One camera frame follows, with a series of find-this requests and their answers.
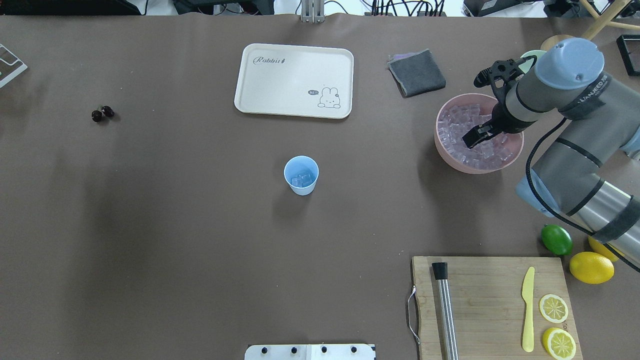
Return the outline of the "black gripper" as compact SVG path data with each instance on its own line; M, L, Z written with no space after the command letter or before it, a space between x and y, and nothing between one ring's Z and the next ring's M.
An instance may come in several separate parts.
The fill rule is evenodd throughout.
M473 126L463 137L466 147L472 150L483 142L491 141L500 133L521 133L523 122L508 111L505 104L498 102L492 109L489 124Z

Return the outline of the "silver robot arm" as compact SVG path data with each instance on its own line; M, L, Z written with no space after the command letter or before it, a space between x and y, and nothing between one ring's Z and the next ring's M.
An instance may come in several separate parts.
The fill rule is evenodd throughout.
M540 158L534 145L525 163L519 196L548 217L589 235L630 268L639 269L639 197L599 176L617 151L639 159L639 93L604 70L597 45L584 38L556 43L540 57L495 61L474 79L490 86L497 103L489 121L463 137L467 148L502 134L518 134L553 110L562 129Z

